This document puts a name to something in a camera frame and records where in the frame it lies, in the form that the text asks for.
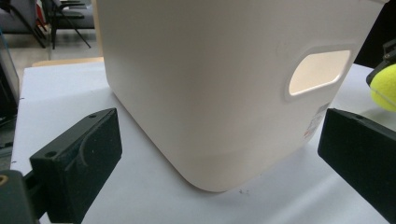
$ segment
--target screw hole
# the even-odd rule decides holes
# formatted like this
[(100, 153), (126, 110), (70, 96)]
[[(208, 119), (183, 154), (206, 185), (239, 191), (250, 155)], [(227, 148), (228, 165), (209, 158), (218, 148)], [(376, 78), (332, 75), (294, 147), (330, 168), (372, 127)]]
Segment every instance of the screw hole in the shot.
[(0, 175), (0, 186), (4, 185), (8, 181), (8, 176)]
[(51, 157), (54, 157), (55, 155), (56, 155), (56, 152), (55, 151), (51, 151), (51, 152), (47, 152), (45, 157), (51, 158)]

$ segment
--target white surface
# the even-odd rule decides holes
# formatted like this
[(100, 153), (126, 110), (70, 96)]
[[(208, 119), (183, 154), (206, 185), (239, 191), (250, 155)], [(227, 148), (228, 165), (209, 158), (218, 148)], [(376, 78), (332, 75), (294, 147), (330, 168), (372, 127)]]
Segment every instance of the white surface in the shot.
[[(310, 139), (383, 6), (371, 0), (97, 4), (109, 86), (176, 169), (210, 191), (245, 183)], [(316, 59), (297, 82), (310, 85), (291, 95), (293, 73), (308, 55)], [(332, 78), (324, 84), (311, 82), (326, 73)]]
[[(353, 65), (333, 105), (394, 128), (395, 114), (371, 102), (369, 72)], [(11, 168), (24, 174), (32, 154), (86, 115), (119, 111), (122, 158), (83, 223), (387, 223), (318, 156), (320, 132), (246, 184), (209, 193), (185, 181), (136, 125), (102, 63), (28, 68), (21, 98)]]

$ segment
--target black object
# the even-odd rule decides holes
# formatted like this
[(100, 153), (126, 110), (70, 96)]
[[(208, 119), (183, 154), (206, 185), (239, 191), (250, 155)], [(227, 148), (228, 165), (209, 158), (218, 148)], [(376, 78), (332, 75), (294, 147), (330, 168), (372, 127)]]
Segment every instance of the black object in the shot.
[[(0, 2), (1, 2), (1, 3), (10, 4), (10, 3), (11, 3), (11, 0), (0, 0)], [(9, 7), (4, 7), (4, 6), (2, 6), (1, 4), (0, 4), (0, 8), (3, 9), (4, 11), (8, 12), (8, 13), (11, 12), (11, 9), (10, 9)]]
[(25, 177), (0, 172), (0, 222), (35, 223), (47, 212), (51, 222), (81, 223), (121, 153), (117, 110), (89, 115), (37, 151)]
[(367, 85), (370, 86), (376, 74), (382, 69), (396, 63), (396, 38), (390, 40), (382, 46), (384, 50), (383, 61), (366, 78)]
[(388, 1), (382, 8), (372, 30), (364, 41), (354, 63), (375, 68), (383, 56), (381, 46), (396, 36), (396, 1)]
[(10, 117), (18, 113), (17, 101), (6, 78), (6, 72), (0, 64), (0, 118)]
[(360, 115), (328, 109), (318, 154), (388, 222), (396, 223), (396, 132)]
[(17, 115), (19, 85), (7, 42), (0, 30), (0, 118), (11, 118)]

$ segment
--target plastic container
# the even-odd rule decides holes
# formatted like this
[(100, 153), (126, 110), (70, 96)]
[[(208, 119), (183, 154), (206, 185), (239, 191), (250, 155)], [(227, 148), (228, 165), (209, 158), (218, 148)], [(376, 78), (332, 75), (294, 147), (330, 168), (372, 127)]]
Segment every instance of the plastic container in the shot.
[(189, 182), (232, 189), (312, 137), (386, 2), (100, 0), (108, 83)]

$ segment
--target chair leg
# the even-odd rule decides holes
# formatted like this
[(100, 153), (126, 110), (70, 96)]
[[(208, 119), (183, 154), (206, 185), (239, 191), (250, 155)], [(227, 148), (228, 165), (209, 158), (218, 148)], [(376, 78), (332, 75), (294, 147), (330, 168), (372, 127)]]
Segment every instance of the chair leg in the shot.
[(38, 26), (35, 27), (35, 32), (40, 36), (42, 39), (46, 39), (46, 36), (43, 34), (43, 32), (40, 30)]
[(55, 49), (55, 39), (56, 39), (56, 29), (57, 29), (58, 22), (53, 19), (50, 27), (50, 39), (52, 42), (52, 49)]
[(67, 23), (69, 23), (69, 25), (77, 32), (77, 34), (79, 35), (79, 37), (87, 44), (88, 48), (91, 48), (91, 45), (88, 44), (88, 42), (85, 40), (85, 38), (79, 33), (79, 31), (77, 30), (76, 26), (73, 24), (73, 22), (71, 22), (69, 19), (67, 19), (67, 17), (62, 13), (62, 11), (60, 11), (62, 17), (64, 19), (66, 19)]
[(44, 49), (46, 46), (44, 45), (43, 42), (41, 42), (40, 37), (35, 33), (35, 31), (32, 28), (30, 28), (30, 32), (35, 37), (35, 40), (37, 40), (38, 44), (40, 44), (41, 48)]
[(38, 23), (40, 23), (40, 26), (43, 27), (43, 30), (44, 30), (45, 32), (47, 32), (47, 29), (46, 29), (46, 27), (44, 26), (43, 21), (40, 20), (40, 18), (37, 18), (37, 21), (38, 21)]

